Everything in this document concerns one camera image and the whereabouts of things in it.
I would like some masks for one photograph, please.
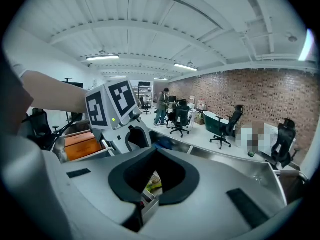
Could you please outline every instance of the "ceiling beam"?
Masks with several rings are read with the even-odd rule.
[[[174,76],[172,75],[165,75],[165,74],[157,74],[154,72],[124,72],[124,71],[118,71],[118,72],[114,72],[114,73],[106,73],[106,72],[102,72],[101,73],[102,76],[104,77],[116,77],[116,76],[144,76],[144,77],[152,77],[152,78],[164,78],[164,79],[172,79],[174,78]]]
[[[164,82],[164,81],[157,81],[154,78],[158,78],[156,75],[147,75],[147,74],[128,74],[126,78],[119,79],[119,78],[110,78],[109,75],[105,75],[104,79],[106,81],[119,81],[119,80],[138,80],[138,81],[154,81],[154,82]]]
[[[71,38],[75,35],[78,35],[79,33],[89,31],[91,29],[101,29],[101,28],[124,28],[124,29],[140,29],[140,30],[146,30],[151,31],[155,33],[161,33],[165,35],[172,36],[174,38],[181,39],[193,47],[196,47],[200,49],[201,51],[209,52],[211,53],[218,61],[222,62],[224,65],[227,64],[226,58],[224,58],[220,53],[218,53],[214,48],[209,47],[208,45],[204,44],[201,41],[198,41],[197,39],[184,34],[182,32],[179,32],[177,30],[173,30],[172,28],[165,27],[165,26],[159,26],[157,24],[151,24],[147,22],[139,22],[139,21],[133,21],[133,20],[108,20],[108,21],[99,21],[99,22],[93,22],[81,26],[77,26],[71,29],[68,29],[64,32],[61,32],[59,34],[54,35],[51,38],[50,44],[54,45],[58,42],[64,41],[68,38]]]
[[[155,63],[159,63],[159,64],[168,64],[171,66],[173,66],[176,63],[174,60],[170,60],[170,59],[151,57],[151,56],[145,56],[145,55],[138,55],[138,54],[119,54],[119,58],[124,59],[124,60],[138,60],[138,61],[146,61],[146,62],[155,62]],[[92,63],[91,61],[86,60],[85,57],[78,58],[77,61]]]
[[[212,22],[215,26],[217,26],[219,29],[223,29],[222,26],[217,23],[214,19],[212,19],[211,17],[209,17],[207,14],[205,14],[203,11],[199,10],[198,8],[194,7],[192,4],[182,1],[182,0],[171,0],[174,1],[176,3],[179,3],[183,6],[186,6],[188,8],[190,8],[191,10],[194,10],[195,12],[197,12],[198,14],[202,15],[203,17],[205,17],[207,20],[209,20],[210,22]]]
[[[299,70],[303,72],[309,72],[316,74],[319,72],[314,63],[306,61],[254,61],[245,63],[228,64],[218,67],[209,68],[206,70],[199,70],[197,72],[185,74],[182,76],[175,77],[169,82],[175,82],[187,78],[197,77],[201,75],[224,72],[229,70],[243,70],[243,69],[288,69],[288,70]]]
[[[260,7],[260,10],[262,12],[262,17],[266,25],[266,30],[268,32],[268,37],[269,37],[269,49],[270,49],[270,53],[272,54],[275,52],[275,39],[273,36],[273,29],[272,29],[270,15],[266,7],[265,1],[264,0],[256,0],[256,1]]]
[[[103,73],[108,73],[111,71],[141,71],[144,73],[147,72],[153,72],[153,73],[159,73],[163,75],[168,75],[168,76],[179,76],[182,73],[179,72],[174,72],[171,70],[166,70],[166,69],[161,69],[161,68],[155,68],[155,67],[147,67],[147,66],[125,66],[125,65],[109,65],[109,66],[96,66],[95,67],[99,72]]]
[[[263,61],[263,60],[298,60],[300,55],[298,54],[280,54],[280,53],[275,53],[275,54],[263,54],[263,55],[257,55],[255,59],[257,61]],[[318,59],[315,56],[308,56],[307,60],[309,62],[317,62]]]

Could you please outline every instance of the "white wall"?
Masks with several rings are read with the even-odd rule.
[[[12,27],[5,35],[2,45],[8,59],[22,64],[27,70],[41,72],[59,81],[72,78],[71,82],[83,83],[86,90],[93,88],[94,80],[97,86],[106,82],[105,77],[95,68],[86,67],[20,27]],[[63,127],[68,123],[65,112],[46,111],[50,127]]]
[[[130,84],[132,85],[132,87],[138,87],[139,82],[139,80],[130,80]]]
[[[314,138],[306,154],[305,159],[301,164],[301,171],[310,179],[315,171],[319,168],[320,163],[320,118],[318,121],[318,126],[316,128]]]

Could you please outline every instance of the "fluorescent light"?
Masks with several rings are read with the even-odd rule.
[[[113,75],[113,76],[110,76],[110,78],[126,78],[125,75]]]
[[[302,52],[301,52],[301,55],[300,55],[298,61],[304,62],[306,60],[306,58],[308,57],[308,55],[311,51],[311,48],[312,48],[312,45],[314,44],[314,42],[315,42],[314,35],[312,34],[311,30],[308,29],[306,31],[306,38],[305,38],[304,46],[303,46],[303,49],[302,49]]]
[[[194,67],[181,65],[181,64],[178,64],[178,63],[175,63],[174,66],[179,67],[179,68],[183,68],[183,69],[186,69],[186,70],[198,71],[198,69],[196,69]]]
[[[87,57],[87,61],[98,61],[98,60],[110,60],[110,59],[119,59],[119,55],[102,55],[102,56],[92,56]]]

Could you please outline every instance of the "human arm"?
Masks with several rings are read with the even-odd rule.
[[[168,95],[165,96],[165,102],[166,102],[167,105],[170,104],[170,102],[169,102],[169,96],[168,96]]]
[[[166,106],[167,103],[165,102],[165,97],[164,94],[161,92],[157,101],[158,104],[160,104],[161,106]]]
[[[32,107],[44,110],[86,113],[87,90],[61,82],[36,71],[21,77],[24,89],[32,96]]]

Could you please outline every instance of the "office chair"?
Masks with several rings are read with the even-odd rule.
[[[289,153],[295,137],[296,124],[294,121],[286,118],[284,119],[284,123],[279,123],[278,138],[276,144],[271,149],[271,157],[275,161],[275,167],[277,167],[277,163],[280,163],[282,168],[284,168],[294,160],[295,155],[300,151],[299,148],[295,148],[293,156]]]
[[[36,137],[35,131],[32,127],[29,115],[26,113],[24,119],[22,120],[20,129],[17,133],[18,136],[22,136],[27,139],[33,139]]]
[[[32,115],[29,116],[29,120],[36,134],[36,143],[41,149],[48,149],[57,137],[56,133],[58,132],[57,128],[59,128],[59,126],[54,126],[55,131],[52,133],[49,127],[47,113],[39,108],[32,110]]]
[[[151,109],[151,106],[145,104],[143,97],[140,97],[140,102],[141,102],[141,109],[143,109],[142,113],[145,112],[146,115],[147,115],[148,113],[151,114],[151,112],[148,111],[149,109]]]
[[[183,138],[184,134],[182,132],[186,132],[187,134],[190,133],[190,131],[184,129],[184,126],[190,124],[190,119],[188,119],[189,109],[188,106],[178,106],[176,108],[176,114],[173,121],[175,127],[171,128],[175,130],[171,131],[170,134],[179,131],[181,133],[181,138]]]
[[[179,98],[176,100],[176,104],[178,106],[186,106],[187,105],[187,100],[186,99],[182,99],[182,98]]]
[[[220,141],[220,150],[222,149],[222,142],[229,144],[229,148],[231,148],[231,144],[227,141],[226,136],[230,136],[233,133],[235,125],[241,118],[242,114],[244,113],[244,107],[242,105],[235,106],[235,111],[232,116],[227,116],[229,118],[229,123],[227,125],[222,125],[220,116],[216,117],[219,119],[219,130],[221,136],[214,135],[212,139],[210,139],[210,143],[212,141]]]

